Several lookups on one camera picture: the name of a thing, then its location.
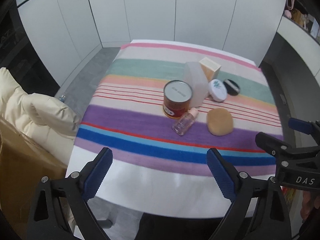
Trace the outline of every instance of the sponge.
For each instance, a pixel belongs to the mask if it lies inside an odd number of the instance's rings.
[[[207,126],[213,135],[226,135],[233,131],[233,119],[224,108],[212,109],[207,113]]]

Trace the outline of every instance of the cardboard box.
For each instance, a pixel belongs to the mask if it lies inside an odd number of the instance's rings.
[[[0,117],[0,208],[25,239],[33,192],[43,176],[65,177],[66,165]]]
[[[199,63],[205,76],[207,77],[208,82],[217,78],[221,65],[207,57],[201,59]]]

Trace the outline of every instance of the green stripe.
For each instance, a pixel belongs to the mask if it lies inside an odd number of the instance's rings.
[[[112,63],[107,74],[164,80],[182,80],[183,68],[184,64],[177,62],[119,58]],[[275,104],[269,87],[265,85],[223,71],[219,71],[218,79],[222,81],[231,79],[236,82],[240,87],[241,95],[273,105]]]

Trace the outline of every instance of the purple stripe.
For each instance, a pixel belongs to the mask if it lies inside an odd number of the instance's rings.
[[[172,132],[171,127],[175,120],[128,110],[89,105],[82,121],[110,129],[178,142],[198,143],[211,147],[261,150],[255,143],[255,136],[258,133],[256,131],[234,128],[233,132],[228,135],[214,136],[208,131],[205,123],[196,122],[184,136],[179,136]],[[283,138],[282,135],[272,136],[280,140]]]
[[[107,145],[101,145],[94,143],[92,141],[88,141],[82,138],[76,138],[75,145],[94,152],[99,153],[103,147],[107,147]],[[159,171],[168,171],[173,173],[187,174],[187,175],[196,175],[196,176],[209,176],[212,174],[205,164],[198,163],[185,163],[179,161],[166,160],[156,157],[150,157],[135,153],[130,153],[122,150],[118,150],[115,148],[111,148],[113,153],[113,158],[115,160],[123,161],[126,163],[135,164],[138,166],[151,168]],[[260,176],[260,175],[268,175],[274,174],[276,171],[275,165],[267,165],[267,166],[236,166],[238,171],[245,171],[250,176]]]

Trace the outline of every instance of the blue gripper pad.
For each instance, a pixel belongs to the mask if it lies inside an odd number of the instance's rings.
[[[305,134],[310,134],[313,131],[313,127],[311,123],[305,122],[303,120],[299,120],[296,118],[290,118],[288,121],[288,126],[293,130],[296,130]]]
[[[83,200],[88,201],[88,199],[93,198],[96,195],[112,164],[112,160],[112,151],[105,147],[99,152],[92,162],[88,162],[82,169],[81,173],[84,171],[83,175],[86,177],[83,182]]]
[[[235,184],[233,183],[233,180],[225,170],[222,163],[219,161],[218,157],[211,149],[207,151],[207,165],[223,196],[227,199],[230,199],[230,201],[233,203],[236,199]]]

